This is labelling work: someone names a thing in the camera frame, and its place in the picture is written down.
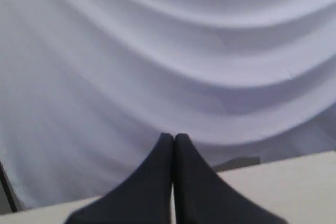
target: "white fabric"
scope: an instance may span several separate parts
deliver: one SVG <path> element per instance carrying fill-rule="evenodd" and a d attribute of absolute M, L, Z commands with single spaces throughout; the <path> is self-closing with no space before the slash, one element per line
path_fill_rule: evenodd
<path fill-rule="evenodd" d="M 0 158 L 28 208 L 107 192 L 162 131 L 211 164 L 336 146 L 336 0 L 0 0 L 0 30 Z"/>

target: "white backdrop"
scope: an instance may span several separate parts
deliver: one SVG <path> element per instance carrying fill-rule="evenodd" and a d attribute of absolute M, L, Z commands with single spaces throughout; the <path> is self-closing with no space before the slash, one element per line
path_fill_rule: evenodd
<path fill-rule="evenodd" d="M 336 148 L 336 0 L 0 0 L 0 159 L 25 207 L 103 194 L 160 132 L 211 164 Z"/>

